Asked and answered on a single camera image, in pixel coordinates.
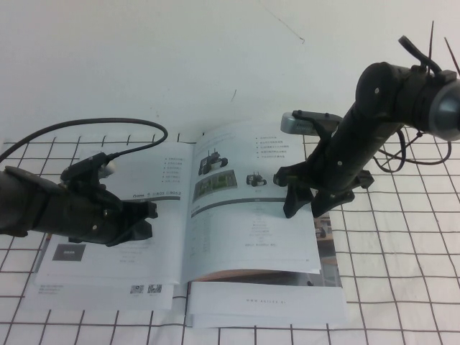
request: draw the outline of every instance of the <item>white wall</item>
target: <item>white wall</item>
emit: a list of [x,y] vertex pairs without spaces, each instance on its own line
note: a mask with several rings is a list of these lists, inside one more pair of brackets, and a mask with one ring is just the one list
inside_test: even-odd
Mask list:
[[97,116],[204,130],[344,115],[369,64],[415,62],[401,35],[428,51],[432,19],[433,59],[453,69],[458,0],[2,0],[0,135]]

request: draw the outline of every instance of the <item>black cable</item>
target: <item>black cable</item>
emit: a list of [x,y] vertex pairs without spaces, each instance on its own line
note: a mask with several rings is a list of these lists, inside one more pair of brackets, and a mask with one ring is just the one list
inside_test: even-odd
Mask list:
[[[392,155],[392,154],[390,154],[388,152],[385,152],[385,151],[380,151],[379,150],[379,152],[383,153],[386,156],[394,158],[396,160],[401,160],[402,159],[401,157],[394,156],[394,155]],[[452,153],[452,143],[447,142],[447,153],[446,153],[446,156],[444,156],[444,158],[441,159],[441,160],[436,160],[435,162],[423,162],[423,161],[420,161],[420,160],[408,160],[408,159],[406,159],[405,161],[407,163],[418,164],[418,165],[438,165],[438,164],[442,164],[445,161],[447,161],[450,158],[451,153]]]
[[406,159],[405,159],[405,156],[406,156],[406,151],[405,151],[406,146],[405,146],[405,138],[404,138],[403,131],[401,131],[401,129],[398,129],[398,130],[396,131],[396,134],[397,134],[397,135],[399,136],[399,138],[400,138],[400,145],[401,145],[401,150],[400,150],[400,151],[401,151],[401,156],[402,156],[402,157],[401,157],[401,160],[400,160],[400,164],[399,164],[399,166],[396,168],[396,170],[387,169],[386,167],[384,167],[383,165],[381,165],[381,164],[379,163],[379,161],[377,160],[377,158],[373,157],[373,159],[374,159],[374,161],[375,161],[375,164],[377,164],[377,166],[378,166],[381,170],[385,171],[386,173],[392,173],[392,174],[393,174],[393,173],[397,173],[398,171],[400,171],[400,170],[403,168],[404,163],[406,162]]
[[[407,159],[406,158],[406,155],[405,153],[403,154],[402,157],[399,157],[397,156],[400,152],[403,151],[403,145],[404,145],[404,142],[405,142],[405,138],[404,136],[402,136],[402,140],[401,140],[401,136],[400,134],[398,133],[398,136],[400,137],[400,144],[402,145],[401,146],[401,150],[399,152],[396,152],[396,154],[392,155],[391,153],[388,153],[386,151],[384,151],[383,149],[379,149],[379,152],[384,154],[385,156],[387,157],[390,157],[389,160],[387,160],[385,163],[383,164],[387,164],[390,160],[399,160],[400,161],[400,165],[399,167],[396,169],[396,170],[390,170],[390,169],[387,169],[385,168],[383,165],[379,164],[377,158],[373,157],[374,158],[374,161],[376,162],[377,166],[385,171],[386,173],[396,173],[397,171],[399,171],[403,165],[407,162],[407,163],[411,163],[411,164],[418,164],[418,165],[438,165],[438,164],[442,164],[444,163],[445,161],[447,161],[450,156],[451,156],[451,153],[452,153],[452,143],[451,142],[447,142],[447,153],[446,153],[446,156],[444,156],[444,158],[442,158],[441,160],[436,160],[435,162],[423,162],[423,161],[419,161],[419,160],[410,160],[410,159]],[[423,136],[423,133],[422,132],[418,132],[417,133],[417,136],[412,139],[407,145],[404,146],[404,151],[405,149],[407,149],[412,143],[414,143],[415,140],[417,140],[418,138],[421,138]]]
[[72,121],[61,122],[59,124],[53,124],[52,126],[49,126],[49,127],[45,127],[39,131],[36,131],[35,133],[28,135],[24,139],[19,140],[16,144],[11,146],[9,149],[7,149],[5,152],[3,152],[0,155],[0,162],[3,162],[11,153],[19,149],[22,145],[27,144],[28,142],[31,142],[33,139],[43,134],[55,131],[56,129],[66,128],[66,127],[71,127],[71,126],[80,126],[82,124],[141,124],[144,126],[154,127],[156,129],[159,129],[161,132],[163,132],[163,136],[156,142],[152,142],[151,144],[147,144],[141,147],[136,147],[134,149],[127,149],[125,151],[107,155],[109,161],[117,157],[120,157],[122,155],[127,155],[128,153],[145,150],[145,149],[149,149],[150,147],[157,146],[161,144],[162,142],[164,142],[167,138],[166,128],[164,128],[160,124],[156,124],[154,122],[147,121],[147,120],[127,119],[124,117],[119,117],[119,118],[118,117],[107,117],[107,118],[96,118],[96,119],[72,120]]

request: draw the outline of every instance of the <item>qr code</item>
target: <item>qr code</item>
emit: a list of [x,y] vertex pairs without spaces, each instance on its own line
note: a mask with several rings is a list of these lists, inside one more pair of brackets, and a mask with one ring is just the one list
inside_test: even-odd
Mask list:
[[149,285],[147,293],[161,293],[161,285]]
[[131,285],[131,294],[133,293],[143,293],[144,286],[143,285]]

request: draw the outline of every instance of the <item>grid mat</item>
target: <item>grid mat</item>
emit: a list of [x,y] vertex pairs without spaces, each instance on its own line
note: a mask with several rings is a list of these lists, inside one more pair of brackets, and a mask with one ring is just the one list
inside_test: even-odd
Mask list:
[[[168,141],[194,142],[200,135],[170,133]],[[85,148],[115,151],[154,138],[42,137],[15,152],[1,169],[17,166],[58,182]],[[305,152],[313,150],[315,140],[304,138]],[[4,150],[11,145],[5,142]],[[347,325],[194,329],[185,325],[185,294],[173,300],[181,313],[23,310],[21,300],[44,241],[43,234],[31,231],[23,239],[0,236],[0,344],[460,344],[459,145],[453,143],[451,159],[442,165],[406,164],[395,174],[370,162],[375,183],[331,212]],[[398,151],[397,137],[385,149]],[[408,157],[439,160],[444,152],[445,143],[426,136]],[[382,155],[377,157],[383,162]],[[390,163],[393,169],[396,164]]]

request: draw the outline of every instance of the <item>white paper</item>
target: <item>white paper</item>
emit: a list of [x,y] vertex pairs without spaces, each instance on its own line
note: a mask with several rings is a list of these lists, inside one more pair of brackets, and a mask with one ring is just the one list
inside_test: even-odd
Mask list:
[[[212,152],[220,157],[209,171]],[[183,281],[221,270],[319,270],[310,207],[286,219],[287,188],[273,183],[280,167],[304,159],[303,138],[282,133],[279,124],[233,124],[200,139],[193,153]],[[253,175],[261,176],[257,185]]]
[[53,258],[58,246],[68,244],[68,239],[54,235],[37,283],[110,286],[127,286],[133,280],[179,283],[191,154],[189,144],[163,143],[160,147],[117,158],[116,172],[103,183],[121,199],[152,200],[157,204],[158,217],[147,219],[152,225],[153,237],[110,248],[77,244],[84,246],[80,261],[60,261]]
[[125,286],[35,284],[27,286],[21,307],[26,309],[151,311],[171,309],[173,285],[136,282]]
[[346,323],[340,287],[193,282],[188,314],[194,327],[253,326],[278,323]]

